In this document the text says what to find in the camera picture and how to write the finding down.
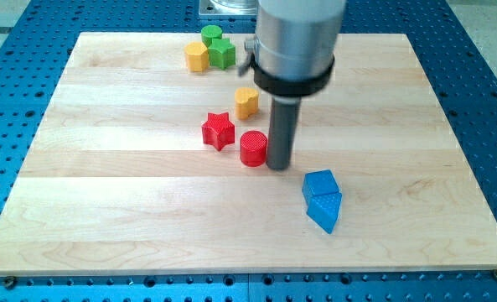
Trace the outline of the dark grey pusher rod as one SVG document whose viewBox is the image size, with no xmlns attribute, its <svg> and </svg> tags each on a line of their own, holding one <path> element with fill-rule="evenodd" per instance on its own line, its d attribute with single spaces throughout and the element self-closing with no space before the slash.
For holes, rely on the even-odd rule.
<svg viewBox="0 0 497 302">
<path fill-rule="evenodd" d="M 272 97 L 267 145 L 267 166 L 272 170 L 285 170 L 291 163 L 300 106 L 300 97 Z"/>
</svg>

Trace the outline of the black clamp ring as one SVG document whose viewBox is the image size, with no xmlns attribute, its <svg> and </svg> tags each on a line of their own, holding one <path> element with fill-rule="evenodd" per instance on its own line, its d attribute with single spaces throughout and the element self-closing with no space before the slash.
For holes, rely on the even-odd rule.
<svg viewBox="0 0 497 302">
<path fill-rule="evenodd" d="M 253 80 L 262 90 L 274 96 L 305 97 L 323 90 L 329 83 L 334 69 L 335 58 L 332 57 L 328 68 L 313 78 L 301 81 L 288 81 L 267 74 L 257 63 L 255 55 L 251 55 L 249 66 L 254 70 Z"/>
</svg>

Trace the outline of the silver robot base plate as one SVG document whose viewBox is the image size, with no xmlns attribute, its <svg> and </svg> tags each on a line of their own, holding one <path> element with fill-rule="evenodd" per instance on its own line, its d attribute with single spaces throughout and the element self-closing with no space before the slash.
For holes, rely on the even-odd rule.
<svg viewBox="0 0 497 302">
<path fill-rule="evenodd" d="M 199 16 L 253 16 L 257 14 L 257 0 L 199 0 Z"/>
</svg>

